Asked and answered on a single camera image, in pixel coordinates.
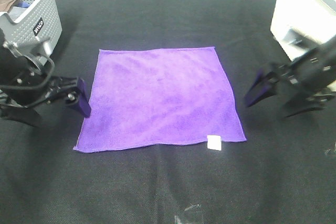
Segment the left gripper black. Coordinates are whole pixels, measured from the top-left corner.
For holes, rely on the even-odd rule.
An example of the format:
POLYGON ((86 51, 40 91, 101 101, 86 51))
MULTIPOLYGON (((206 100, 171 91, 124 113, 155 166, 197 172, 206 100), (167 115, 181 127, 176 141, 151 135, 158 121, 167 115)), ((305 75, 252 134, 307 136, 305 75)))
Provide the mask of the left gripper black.
POLYGON ((42 123, 35 110, 42 104, 64 100, 66 106, 84 118, 91 115, 86 84, 82 78, 37 73, 31 67, 1 66, 1 119, 33 127, 42 123))

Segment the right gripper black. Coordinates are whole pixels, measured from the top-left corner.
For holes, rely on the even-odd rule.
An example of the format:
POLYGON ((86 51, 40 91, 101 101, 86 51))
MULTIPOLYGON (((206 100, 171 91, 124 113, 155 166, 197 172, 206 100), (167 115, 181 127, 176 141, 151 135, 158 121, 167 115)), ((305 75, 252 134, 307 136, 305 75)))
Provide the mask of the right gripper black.
POLYGON ((293 93, 281 107, 283 117, 323 110, 326 102, 335 99, 335 91, 328 87, 335 81, 335 43, 321 44, 290 64, 272 63, 271 67, 260 68, 244 97, 245 106, 253 106, 276 94, 275 85, 265 82, 274 75, 293 93))

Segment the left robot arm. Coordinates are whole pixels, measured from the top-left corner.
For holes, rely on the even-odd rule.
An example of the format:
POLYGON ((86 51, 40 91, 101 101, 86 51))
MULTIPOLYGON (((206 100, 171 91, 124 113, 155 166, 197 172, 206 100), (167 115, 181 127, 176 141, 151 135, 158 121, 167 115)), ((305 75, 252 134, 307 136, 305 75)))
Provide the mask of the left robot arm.
POLYGON ((19 46, 1 33, 1 119, 39 127, 35 108, 64 100, 84 118, 91 115, 85 81, 53 74, 49 39, 19 46))

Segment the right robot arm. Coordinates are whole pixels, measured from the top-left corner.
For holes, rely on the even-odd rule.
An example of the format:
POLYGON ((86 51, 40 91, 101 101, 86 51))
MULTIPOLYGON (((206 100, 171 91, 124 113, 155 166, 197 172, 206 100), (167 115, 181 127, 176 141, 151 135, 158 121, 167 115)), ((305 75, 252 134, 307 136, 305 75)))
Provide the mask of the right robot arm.
POLYGON ((293 96, 281 106, 284 117, 310 111, 320 111, 325 103, 335 98, 329 85, 335 81, 335 37, 316 44, 302 56, 287 64, 271 62, 262 67, 244 97, 251 107, 263 99, 277 95, 277 84, 284 83, 293 96))

